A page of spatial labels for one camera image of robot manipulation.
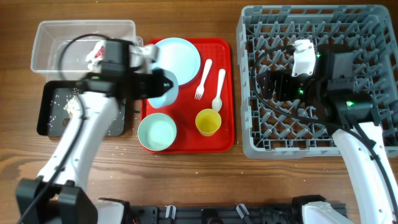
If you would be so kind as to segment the blue bowl with food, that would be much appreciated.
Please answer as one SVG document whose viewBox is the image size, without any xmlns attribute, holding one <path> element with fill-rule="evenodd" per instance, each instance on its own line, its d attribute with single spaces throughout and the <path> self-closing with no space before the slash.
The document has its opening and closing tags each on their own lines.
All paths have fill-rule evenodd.
<svg viewBox="0 0 398 224">
<path fill-rule="evenodd" d="M 178 96 L 178 80 L 177 77 L 170 71 L 164 70 L 164 76 L 172 81 L 173 87 L 157 98 L 149 98 L 148 102 L 153 108 L 162 108 L 171 105 Z"/>
</svg>

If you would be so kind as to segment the light blue plate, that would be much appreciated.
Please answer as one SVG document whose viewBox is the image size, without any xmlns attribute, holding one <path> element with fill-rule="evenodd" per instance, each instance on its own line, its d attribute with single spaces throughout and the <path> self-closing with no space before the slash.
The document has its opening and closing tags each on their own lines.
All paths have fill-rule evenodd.
<svg viewBox="0 0 398 224">
<path fill-rule="evenodd" d="M 195 78 L 200 69 L 201 57 L 191 42 L 171 37 L 158 41 L 155 46 L 159 49 L 159 56 L 152 64 L 153 68 L 172 72 L 179 85 L 184 85 Z"/>
</svg>

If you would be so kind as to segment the white plastic fork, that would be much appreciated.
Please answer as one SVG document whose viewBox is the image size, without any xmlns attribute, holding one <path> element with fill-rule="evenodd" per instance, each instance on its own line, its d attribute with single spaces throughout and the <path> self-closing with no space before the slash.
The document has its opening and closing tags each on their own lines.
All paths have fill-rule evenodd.
<svg viewBox="0 0 398 224">
<path fill-rule="evenodd" d="M 195 99 L 196 100 L 200 100 L 202 98 L 203 94 L 204 94 L 205 81 L 206 81 L 207 76 L 208 76 L 208 74 L 210 72 L 210 68 L 212 66 L 212 63 L 213 63 L 212 59 L 207 59 L 206 62 L 205 62 L 205 65 L 204 65 L 204 68 L 203 68 L 203 73 L 202 73 L 202 76 L 201 76 L 201 81 L 200 81 L 200 84 L 197 86 L 197 89 L 196 89 L 196 92 L 195 92 Z"/>
</svg>

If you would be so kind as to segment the mint green bowl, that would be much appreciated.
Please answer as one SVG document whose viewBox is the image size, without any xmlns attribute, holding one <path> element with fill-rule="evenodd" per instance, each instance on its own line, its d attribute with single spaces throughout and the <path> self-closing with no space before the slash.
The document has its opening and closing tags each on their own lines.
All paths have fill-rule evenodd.
<svg viewBox="0 0 398 224">
<path fill-rule="evenodd" d="M 153 152 L 166 150 L 177 136 L 174 120 L 163 113 L 146 116 L 139 124 L 137 137 L 141 145 Z"/>
</svg>

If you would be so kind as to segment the white plastic spoon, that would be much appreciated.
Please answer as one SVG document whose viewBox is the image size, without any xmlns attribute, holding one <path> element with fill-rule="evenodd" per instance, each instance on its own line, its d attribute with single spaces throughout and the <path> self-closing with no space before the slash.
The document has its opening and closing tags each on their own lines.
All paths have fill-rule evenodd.
<svg viewBox="0 0 398 224">
<path fill-rule="evenodd" d="M 216 96 L 212 101 L 212 109 L 215 110 L 216 112 L 219 112 L 221 107 L 222 107 L 222 100 L 221 100 L 221 92 L 223 89 L 223 83 L 224 79 L 226 76 L 226 70 L 225 69 L 220 69 L 218 72 L 218 83 L 217 83 L 217 91 L 216 91 Z"/>
</svg>

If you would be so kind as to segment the yellow plastic cup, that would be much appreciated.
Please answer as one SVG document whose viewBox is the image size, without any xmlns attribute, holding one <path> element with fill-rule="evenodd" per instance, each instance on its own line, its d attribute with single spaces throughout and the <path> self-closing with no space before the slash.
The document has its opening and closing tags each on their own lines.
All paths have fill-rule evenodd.
<svg viewBox="0 0 398 224">
<path fill-rule="evenodd" d="M 203 136 L 212 136 L 221 127 L 221 115 L 213 109 L 201 110 L 195 118 L 195 125 Z"/>
</svg>

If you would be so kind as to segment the rice and peanut scraps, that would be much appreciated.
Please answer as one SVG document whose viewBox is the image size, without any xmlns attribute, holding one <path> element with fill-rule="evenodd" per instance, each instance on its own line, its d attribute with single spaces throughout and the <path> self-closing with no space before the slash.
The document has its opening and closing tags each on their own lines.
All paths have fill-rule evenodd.
<svg viewBox="0 0 398 224">
<path fill-rule="evenodd" d="M 72 116 L 78 112 L 80 104 L 77 99 L 77 95 L 81 93 L 77 88 L 56 88 L 53 91 L 52 99 L 50 100 L 50 114 L 49 121 L 47 123 L 49 127 L 49 133 L 55 134 L 56 129 L 60 129 L 61 132 L 67 127 L 69 120 Z M 113 131 L 122 131 L 125 120 L 125 107 L 122 106 L 119 110 L 119 114 L 110 122 L 108 129 L 109 134 L 113 134 Z"/>
</svg>

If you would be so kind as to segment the red ketchup packet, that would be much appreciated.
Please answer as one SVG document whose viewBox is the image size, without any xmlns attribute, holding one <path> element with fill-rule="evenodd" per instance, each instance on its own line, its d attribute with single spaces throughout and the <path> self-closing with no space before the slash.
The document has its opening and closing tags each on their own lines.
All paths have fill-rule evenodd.
<svg viewBox="0 0 398 224">
<path fill-rule="evenodd" d="M 95 58 L 104 58 L 104 46 L 101 46 L 97 53 L 95 54 Z"/>
</svg>

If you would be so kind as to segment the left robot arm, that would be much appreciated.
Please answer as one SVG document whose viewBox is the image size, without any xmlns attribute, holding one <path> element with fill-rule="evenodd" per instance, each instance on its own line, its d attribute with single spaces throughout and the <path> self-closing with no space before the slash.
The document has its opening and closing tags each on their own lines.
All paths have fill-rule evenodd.
<svg viewBox="0 0 398 224">
<path fill-rule="evenodd" d="M 97 72 L 75 82 L 81 90 L 79 107 L 60 142 L 35 179 L 21 179 L 16 199 L 19 223 L 131 223 L 127 201 L 86 194 L 93 159 L 121 100 L 144 100 L 164 95 L 173 87 L 161 68 L 151 69 L 159 54 L 154 44 L 144 47 L 122 39 L 104 38 L 104 59 Z"/>
</svg>

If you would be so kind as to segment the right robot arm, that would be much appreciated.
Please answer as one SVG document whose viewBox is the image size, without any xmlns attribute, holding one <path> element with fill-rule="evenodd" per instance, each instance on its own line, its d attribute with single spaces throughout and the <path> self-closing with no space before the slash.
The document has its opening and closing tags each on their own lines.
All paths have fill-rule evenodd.
<svg viewBox="0 0 398 224">
<path fill-rule="evenodd" d="M 388 161 L 381 117 L 372 96 L 354 87 L 351 48 L 313 45 L 300 40 L 286 45 L 294 65 L 287 70 L 250 72 L 250 84 L 259 101 L 300 100 L 317 111 L 339 149 L 358 203 L 363 223 L 397 222 L 397 181 Z"/>
</svg>

